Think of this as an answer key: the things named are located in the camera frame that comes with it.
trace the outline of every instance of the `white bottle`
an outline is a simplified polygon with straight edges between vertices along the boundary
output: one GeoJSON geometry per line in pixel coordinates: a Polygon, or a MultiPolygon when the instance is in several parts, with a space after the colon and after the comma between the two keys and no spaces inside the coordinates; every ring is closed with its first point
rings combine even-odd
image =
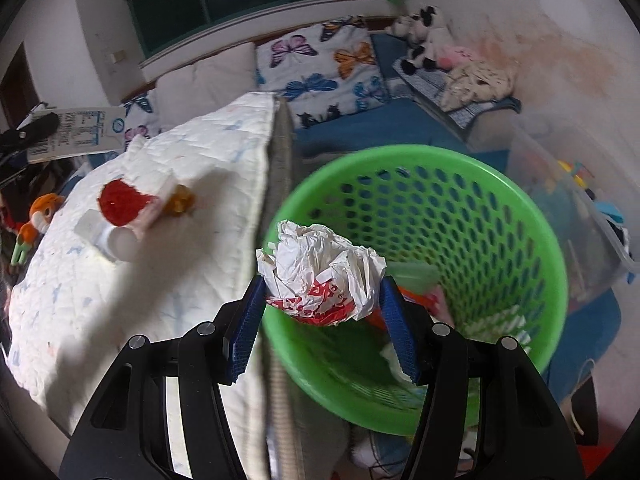
{"type": "Polygon", "coordinates": [[[74,232],[111,262],[132,262],[140,245],[131,229],[112,225],[95,209],[82,215],[74,232]]]}

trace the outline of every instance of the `silver screw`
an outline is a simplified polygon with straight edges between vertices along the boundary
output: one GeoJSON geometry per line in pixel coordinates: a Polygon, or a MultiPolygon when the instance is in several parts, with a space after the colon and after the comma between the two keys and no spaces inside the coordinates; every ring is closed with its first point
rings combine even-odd
{"type": "Polygon", "coordinates": [[[141,348],[145,344],[145,337],[143,335],[135,335],[129,339],[129,348],[141,348]]]}
{"type": "Polygon", "coordinates": [[[507,350],[515,350],[518,347],[518,342],[513,337],[503,337],[500,343],[507,350]]]}
{"type": "Polygon", "coordinates": [[[444,323],[436,323],[435,325],[433,325],[432,330],[435,335],[441,336],[449,335],[451,333],[449,325],[444,323]]]}
{"type": "Polygon", "coordinates": [[[198,325],[198,334],[200,335],[211,335],[215,331],[216,326],[210,321],[205,321],[204,323],[200,323],[198,325]]]}

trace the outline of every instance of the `white quilted mattress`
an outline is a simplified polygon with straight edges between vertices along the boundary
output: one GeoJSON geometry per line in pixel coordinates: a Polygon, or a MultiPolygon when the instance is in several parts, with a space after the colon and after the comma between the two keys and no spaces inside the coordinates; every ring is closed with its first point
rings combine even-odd
{"type": "MultiPolygon", "coordinates": [[[[274,112],[272,94],[250,92],[151,140],[138,136],[129,151],[81,180],[55,215],[14,289],[7,361],[17,383],[68,433],[131,336],[179,337],[243,295],[254,273],[274,112]],[[163,168],[194,190],[196,208],[153,225],[135,262],[111,264],[73,232],[82,214],[97,208],[104,184],[163,168]]],[[[268,477],[259,361],[254,351],[238,384],[221,388],[241,461],[254,480],[268,477]]],[[[170,386],[174,466],[188,473],[177,387],[170,386]]]]}

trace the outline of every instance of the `white pillow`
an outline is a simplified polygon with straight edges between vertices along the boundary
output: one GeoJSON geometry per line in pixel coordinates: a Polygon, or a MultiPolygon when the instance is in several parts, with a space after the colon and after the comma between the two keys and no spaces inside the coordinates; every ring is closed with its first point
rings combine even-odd
{"type": "Polygon", "coordinates": [[[296,124],[308,128],[388,101],[359,16],[300,28],[256,49],[260,90],[286,97],[296,124]]]}
{"type": "Polygon", "coordinates": [[[164,74],[156,83],[163,132],[257,90],[255,45],[243,43],[164,74]]]}

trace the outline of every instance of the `green basket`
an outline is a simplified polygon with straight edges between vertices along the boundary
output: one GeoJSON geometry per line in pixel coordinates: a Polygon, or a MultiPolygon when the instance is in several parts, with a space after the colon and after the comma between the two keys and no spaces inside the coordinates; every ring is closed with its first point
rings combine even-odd
{"type": "MultiPolygon", "coordinates": [[[[278,241],[284,219],[327,225],[391,261],[436,265],[466,337],[513,335],[538,370],[558,345],[567,279],[556,237],[523,191],[468,156],[419,145],[344,156],[298,186],[267,242],[278,241]]],[[[392,377],[380,356],[383,337],[368,323],[317,328],[270,307],[263,323],[289,375],[319,404],[364,428],[415,433],[424,390],[392,377]]],[[[466,420],[477,419],[472,387],[466,420]]]]}

